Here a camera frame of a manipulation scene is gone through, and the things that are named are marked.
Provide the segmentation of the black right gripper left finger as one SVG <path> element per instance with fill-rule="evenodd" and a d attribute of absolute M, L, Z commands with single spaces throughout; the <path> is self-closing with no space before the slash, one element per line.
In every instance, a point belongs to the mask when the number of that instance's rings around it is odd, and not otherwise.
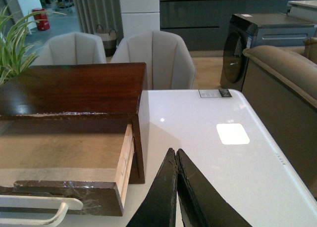
<path fill-rule="evenodd" d="M 177 164 L 169 148 L 152 185 L 128 227 L 174 227 L 177 206 Z"/>

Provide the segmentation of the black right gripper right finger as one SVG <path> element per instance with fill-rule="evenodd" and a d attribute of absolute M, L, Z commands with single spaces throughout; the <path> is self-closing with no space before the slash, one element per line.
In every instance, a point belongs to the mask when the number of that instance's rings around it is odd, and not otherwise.
<path fill-rule="evenodd" d="M 228 204 L 188 157 L 176 153 L 177 192 L 185 227 L 249 227 L 250 224 Z"/>

